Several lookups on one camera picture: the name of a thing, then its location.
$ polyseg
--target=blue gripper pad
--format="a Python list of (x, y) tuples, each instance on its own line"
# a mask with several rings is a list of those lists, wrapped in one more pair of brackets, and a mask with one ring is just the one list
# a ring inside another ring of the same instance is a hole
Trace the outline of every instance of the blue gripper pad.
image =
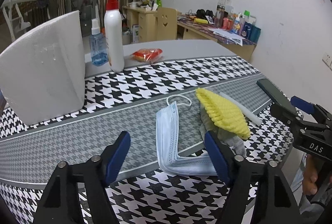
[(205, 133), (204, 144), (220, 181), (228, 185), (230, 177), (227, 162), (209, 131)]
[(315, 109), (313, 105), (297, 96), (293, 96), (290, 99), (290, 102), (293, 106), (299, 108), (300, 110), (304, 111), (307, 114), (314, 114)]
[(122, 167), (122, 164), (126, 158), (126, 155), (130, 147), (131, 140), (129, 133), (127, 131), (122, 131), (119, 138), (121, 136), (123, 137), (120, 140), (120, 143), (118, 144), (118, 141), (116, 140), (116, 142), (113, 145), (116, 146), (116, 144), (118, 144), (112, 158), (110, 159), (106, 167), (105, 184), (107, 186), (110, 185), (110, 183), (113, 183), (117, 179), (117, 175), (119, 174), (119, 171)]

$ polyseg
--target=red bottle cap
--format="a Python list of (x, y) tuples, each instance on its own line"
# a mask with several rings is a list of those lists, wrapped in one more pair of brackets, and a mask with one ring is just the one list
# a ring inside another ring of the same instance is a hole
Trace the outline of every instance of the red bottle cap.
[(118, 0), (107, 0), (106, 10), (113, 10), (113, 9), (119, 9)]

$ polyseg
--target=metal screw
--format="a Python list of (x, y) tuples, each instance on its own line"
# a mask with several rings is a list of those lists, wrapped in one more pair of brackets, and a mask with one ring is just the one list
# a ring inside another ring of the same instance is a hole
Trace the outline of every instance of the metal screw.
[(274, 160), (271, 160), (271, 161), (269, 161), (269, 165), (274, 168), (274, 167), (278, 166), (278, 163), (275, 162)]
[(237, 154), (237, 155), (234, 157), (234, 159), (235, 159), (236, 161), (239, 161), (239, 162), (244, 161), (244, 157), (241, 156), (240, 154)]
[(97, 161), (99, 161), (100, 159), (101, 159), (100, 155), (96, 154), (96, 155), (94, 155), (94, 156), (91, 158), (91, 161), (92, 161), (92, 162), (97, 162)]
[(59, 162), (58, 167), (59, 167), (59, 168), (63, 168), (63, 167), (65, 167), (66, 165), (67, 165), (66, 161), (61, 161), (61, 162)]

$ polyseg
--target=mask ear loop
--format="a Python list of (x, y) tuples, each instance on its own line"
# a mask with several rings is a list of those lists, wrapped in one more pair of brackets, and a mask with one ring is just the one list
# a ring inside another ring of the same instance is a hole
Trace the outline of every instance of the mask ear loop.
[(189, 101), (189, 104), (187, 104), (187, 103), (180, 103), (180, 104), (177, 104), (177, 106), (183, 105), (183, 106), (191, 107), (191, 104), (192, 104), (191, 100), (189, 98), (187, 98), (186, 96), (183, 96), (183, 95), (171, 95), (171, 96), (167, 97), (166, 98), (167, 106), (169, 106), (168, 99), (171, 98), (171, 97), (183, 97), (183, 98), (185, 98), (186, 100)]

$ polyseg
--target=blue surgical mask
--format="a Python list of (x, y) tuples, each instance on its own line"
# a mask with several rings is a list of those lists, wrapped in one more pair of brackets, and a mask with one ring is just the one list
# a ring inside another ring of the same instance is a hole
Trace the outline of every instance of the blue surgical mask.
[(210, 176), (216, 175), (207, 153), (198, 157), (181, 157), (178, 155), (179, 113), (176, 101), (156, 113), (156, 147), (160, 168), (170, 174)]

